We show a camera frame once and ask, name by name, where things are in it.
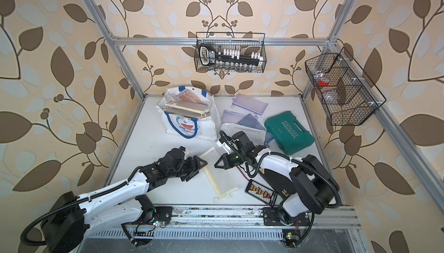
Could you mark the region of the yellow mesh pouch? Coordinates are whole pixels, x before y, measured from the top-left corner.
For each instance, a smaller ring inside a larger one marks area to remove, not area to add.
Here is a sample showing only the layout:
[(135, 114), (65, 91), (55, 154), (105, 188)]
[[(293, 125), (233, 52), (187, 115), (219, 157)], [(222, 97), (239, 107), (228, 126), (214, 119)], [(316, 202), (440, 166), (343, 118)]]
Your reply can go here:
[(163, 106), (163, 110), (168, 113), (174, 113), (194, 119), (203, 119), (210, 116), (210, 108), (208, 105), (186, 101), (167, 102)]
[(215, 168), (219, 157), (220, 155), (214, 147), (200, 155), (200, 158), (207, 162), (203, 169), (216, 193), (213, 199), (214, 203), (218, 203), (222, 199), (230, 199), (232, 194), (238, 190), (238, 186), (224, 169)]

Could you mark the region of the pink mesh pouch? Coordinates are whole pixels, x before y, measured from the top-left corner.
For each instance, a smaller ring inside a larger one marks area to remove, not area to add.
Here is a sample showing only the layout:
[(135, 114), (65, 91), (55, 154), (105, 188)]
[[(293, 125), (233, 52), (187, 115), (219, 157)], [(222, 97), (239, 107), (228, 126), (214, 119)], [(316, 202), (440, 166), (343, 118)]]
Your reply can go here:
[(196, 92), (195, 90), (188, 90), (185, 89), (174, 96), (175, 101), (184, 101), (184, 102), (190, 102), (195, 104), (202, 104), (207, 105), (208, 104), (208, 98), (202, 93)]

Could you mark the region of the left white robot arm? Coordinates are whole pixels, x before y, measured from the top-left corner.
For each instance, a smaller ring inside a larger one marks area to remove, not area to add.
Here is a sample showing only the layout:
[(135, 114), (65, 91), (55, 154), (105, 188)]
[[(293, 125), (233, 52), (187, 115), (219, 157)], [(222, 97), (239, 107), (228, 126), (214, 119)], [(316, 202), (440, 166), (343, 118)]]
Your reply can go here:
[(158, 161), (136, 167), (126, 179), (82, 195), (61, 195), (51, 211), (28, 225), (20, 236), (25, 246), (46, 246), (51, 253), (69, 253), (84, 238), (120, 225), (132, 244), (126, 224), (156, 225), (160, 219), (147, 193), (163, 186), (168, 179), (188, 182), (207, 166), (184, 147), (174, 148)]

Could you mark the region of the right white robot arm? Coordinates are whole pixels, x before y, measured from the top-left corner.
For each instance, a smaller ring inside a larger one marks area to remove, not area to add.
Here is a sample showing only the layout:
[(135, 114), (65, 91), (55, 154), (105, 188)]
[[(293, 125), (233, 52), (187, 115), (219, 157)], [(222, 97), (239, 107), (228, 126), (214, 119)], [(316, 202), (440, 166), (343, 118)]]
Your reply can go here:
[(218, 169), (238, 168), (249, 179), (260, 176), (272, 189), (270, 197), (280, 196), (273, 220), (292, 225), (302, 213), (321, 214), (341, 206), (339, 185), (313, 155), (293, 158), (255, 145), (243, 131), (228, 136), (219, 132), (217, 144), (225, 153), (215, 163)]

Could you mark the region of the blue-grey mesh pouch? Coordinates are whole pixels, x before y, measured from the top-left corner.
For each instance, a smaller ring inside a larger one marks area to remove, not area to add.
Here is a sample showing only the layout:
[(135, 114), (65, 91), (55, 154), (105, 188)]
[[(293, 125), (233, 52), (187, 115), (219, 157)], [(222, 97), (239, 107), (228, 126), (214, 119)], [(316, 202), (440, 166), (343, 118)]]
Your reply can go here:
[(256, 118), (254, 118), (254, 116), (252, 116), (251, 114), (245, 116), (237, 124), (253, 129), (265, 130), (265, 128), (259, 123), (259, 121)]

